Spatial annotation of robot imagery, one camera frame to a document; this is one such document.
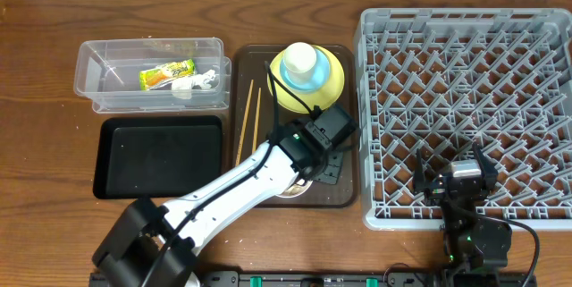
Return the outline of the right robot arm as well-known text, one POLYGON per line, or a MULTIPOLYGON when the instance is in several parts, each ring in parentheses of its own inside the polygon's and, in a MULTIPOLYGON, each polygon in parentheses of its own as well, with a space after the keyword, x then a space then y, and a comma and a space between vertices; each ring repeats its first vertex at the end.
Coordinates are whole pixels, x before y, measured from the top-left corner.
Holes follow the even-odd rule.
POLYGON ((416 152, 415 193, 442 211, 443 248, 450 262, 428 279, 430 286, 499 286, 498 271, 508 264, 512 230, 509 224, 476 212, 487 198, 498 171, 477 144, 474 157, 443 167, 432 180, 425 177, 421 152, 416 152))

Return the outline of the white cup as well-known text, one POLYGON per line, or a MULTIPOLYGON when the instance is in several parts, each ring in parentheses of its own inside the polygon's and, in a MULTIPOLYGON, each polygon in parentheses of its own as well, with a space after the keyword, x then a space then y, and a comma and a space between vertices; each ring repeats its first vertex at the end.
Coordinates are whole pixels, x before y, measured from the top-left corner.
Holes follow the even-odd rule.
POLYGON ((315 49, 304 42, 289 45, 283 53, 282 64, 286 76, 295 84, 310 81, 317 61, 315 49))

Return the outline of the white napkin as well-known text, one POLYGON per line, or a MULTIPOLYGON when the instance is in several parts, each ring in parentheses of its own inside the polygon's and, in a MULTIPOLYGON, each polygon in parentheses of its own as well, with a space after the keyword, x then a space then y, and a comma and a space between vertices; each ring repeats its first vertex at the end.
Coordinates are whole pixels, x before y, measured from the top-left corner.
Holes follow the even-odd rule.
POLYGON ((191 99, 192 90, 209 90, 214 86, 216 79, 215 70, 209 70, 202 74, 180 77, 171 83, 172 94, 179 99, 191 99))

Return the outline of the white small bowl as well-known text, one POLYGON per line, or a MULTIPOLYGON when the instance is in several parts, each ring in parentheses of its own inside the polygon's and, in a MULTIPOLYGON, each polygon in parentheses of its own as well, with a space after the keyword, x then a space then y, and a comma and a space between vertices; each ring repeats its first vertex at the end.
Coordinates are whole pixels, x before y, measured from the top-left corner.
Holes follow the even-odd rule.
POLYGON ((279 198, 295 198, 305 193, 312 185, 312 181, 297 180, 281 194, 279 198))

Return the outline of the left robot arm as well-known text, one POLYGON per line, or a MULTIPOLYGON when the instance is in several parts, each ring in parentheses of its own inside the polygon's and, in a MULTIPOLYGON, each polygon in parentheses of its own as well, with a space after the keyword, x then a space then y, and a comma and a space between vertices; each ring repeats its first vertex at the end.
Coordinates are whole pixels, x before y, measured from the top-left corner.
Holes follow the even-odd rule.
POLYGON ((150 198, 129 204, 93 264, 112 286, 197 286, 198 256, 215 235, 297 181, 323 174, 357 127, 338 105, 315 119, 274 123, 253 155, 203 188, 161 206, 150 198))

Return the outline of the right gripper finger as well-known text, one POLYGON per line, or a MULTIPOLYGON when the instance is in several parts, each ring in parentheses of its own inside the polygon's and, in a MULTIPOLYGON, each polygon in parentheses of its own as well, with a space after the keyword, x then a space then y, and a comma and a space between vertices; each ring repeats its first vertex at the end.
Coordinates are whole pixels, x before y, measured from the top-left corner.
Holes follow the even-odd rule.
POLYGON ((498 171, 495 168, 495 164, 485 156, 482 149, 476 142, 472 144, 472 149, 474 152, 475 160, 477 161, 481 170, 484 183, 495 184, 498 177, 498 171))
POLYGON ((423 168, 421 150, 416 151, 416 165, 413 173, 413 189, 415 193, 423 193, 427 189, 427 180, 423 168))

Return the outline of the green snack wrapper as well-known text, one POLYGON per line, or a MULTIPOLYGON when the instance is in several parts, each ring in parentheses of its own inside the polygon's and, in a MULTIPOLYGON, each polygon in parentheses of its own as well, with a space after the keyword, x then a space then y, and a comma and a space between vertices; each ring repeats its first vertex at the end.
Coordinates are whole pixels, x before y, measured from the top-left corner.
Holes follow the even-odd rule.
POLYGON ((163 63, 155 68, 141 71, 139 86, 141 90, 158 89, 180 77, 194 75, 195 72, 196 67, 192 59, 163 63))

